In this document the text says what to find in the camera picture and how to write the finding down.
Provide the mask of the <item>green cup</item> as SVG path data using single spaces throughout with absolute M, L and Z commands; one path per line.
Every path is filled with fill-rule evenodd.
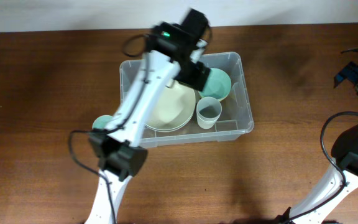
M 104 129 L 105 126 L 113 119 L 111 115 L 102 115 L 96 118 L 92 124 L 92 129 Z

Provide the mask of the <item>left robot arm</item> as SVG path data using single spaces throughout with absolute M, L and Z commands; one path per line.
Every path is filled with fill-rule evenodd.
M 144 35 L 142 60 L 118 110 L 102 128 L 88 131 L 99 159 L 98 188 L 87 223 L 115 223 L 129 181 L 143 166 L 148 151 L 140 146 L 145 123 L 171 80 L 202 90 L 210 69 L 199 61 L 210 31 L 206 16 L 190 9 L 180 24 L 162 22 Z

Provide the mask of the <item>green bowl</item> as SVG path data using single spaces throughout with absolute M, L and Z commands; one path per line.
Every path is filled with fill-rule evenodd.
M 231 79 L 225 71 L 212 68 L 203 90 L 199 92 L 200 97 L 210 96 L 222 101 L 229 95 L 232 87 L 231 84 Z

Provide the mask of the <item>beige bowl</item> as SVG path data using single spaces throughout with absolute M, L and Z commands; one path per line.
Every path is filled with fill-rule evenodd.
M 176 80 L 173 80 L 171 84 L 170 88 L 165 87 L 163 89 L 149 119 L 166 116 L 193 116 L 196 104 L 195 91 L 179 84 Z
M 149 129 L 158 132 L 172 132 L 184 127 L 192 118 L 190 116 L 176 116 L 176 117 L 153 117 L 146 122 Z

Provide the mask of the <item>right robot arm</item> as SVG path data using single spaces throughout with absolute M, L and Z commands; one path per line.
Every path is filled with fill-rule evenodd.
M 358 95 L 358 65 L 346 65 L 334 77 L 334 84 L 338 86 L 344 80 L 354 84 Z M 358 124 L 341 133 L 331 151 L 327 151 L 324 143 L 329 123 L 340 116 L 358 117 L 358 112 L 336 113 L 325 121 L 319 141 L 329 168 L 306 198 L 276 218 L 278 223 L 326 223 L 326 217 L 358 188 Z

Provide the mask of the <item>grey cup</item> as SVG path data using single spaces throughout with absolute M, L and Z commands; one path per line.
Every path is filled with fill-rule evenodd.
M 196 105 L 196 117 L 199 127 L 209 129 L 214 126 L 222 113 L 222 105 L 213 97 L 204 97 Z

